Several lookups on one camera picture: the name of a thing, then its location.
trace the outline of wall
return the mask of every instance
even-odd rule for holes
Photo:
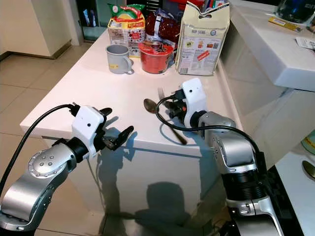
[[[31,0],[50,55],[71,40],[62,0]]]
[[[50,56],[29,0],[0,1],[0,30],[7,51]]]
[[[78,7],[75,0],[63,0],[63,9],[71,35],[71,44],[79,46],[83,42],[83,33],[79,24]]]

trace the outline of blue bottle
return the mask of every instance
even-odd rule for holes
[[[282,19],[304,23],[315,11],[315,0],[282,0],[276,15]]]

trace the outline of white countertop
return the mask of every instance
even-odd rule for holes
[[[165,95],[169,95],[177,90],[183,81],[196,76],[179,75],[174,66],[163,74],[149,74],[141,69],[140,59],[133,59],[135,71],[133,75],[113,74],[108,69],[105,52],[109,44],[109,36],[105,31],[21,122],[22,129],[26,131],[41,114],[64,103],[75,102],[79,105],[94,106],[97,109],[111,107],[113,113],[109,115],[108,120],[113,117],[118,119],[108,128],[115,127],[122,131],[133,125],[134,131],[137,132],[133,142],[135,148],[201,156],[200,147],[194,140],[200,140],[197,135],[189,134],[191,137],[187,137],[188,145],[179,145],[176,137],[165,125],[161,130],[168,138],[161,134],[160,121],[155,115],[148,113],[143,106],[145,98],[158,102],[158,87],[162,87]],[[234,119],[237,127],[242,129],[221,70],[217,70],[214,76],[200,77],[200,80],[207,94],[209,110]],[[67,109],[56,111],[38,124],[33,135],[69,139],[73,119]]]
[[[275,6],[231,0],[231,21],[277,86],[315,91],[315,51],[300,48],[295,37],[315,38],[301,25],[300,33],[268,22]]]
[[[315,180],[305,174],[302,166],[304,160],[315,165],[315,155],[307,152],[299,144],[285,155],[276,167],[303,234],[313,236],[315,232]]]

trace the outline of mug handle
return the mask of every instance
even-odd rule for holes
[[[132,67],[131,60],[129,59],[129,57],[126,57],[126,56],[124,56],[124,59],[125,59],[125,61],[126,61],[127,64],[128,64],[128,71],[127,71],[126,73],[127,73],[128,75],[133,74],[134,71],[131,69],[131,67]]]

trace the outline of gray mug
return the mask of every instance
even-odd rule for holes
[[[129,48],[124,45],[109,45],[106,48],[109,70],[115,74],[133,74]]]

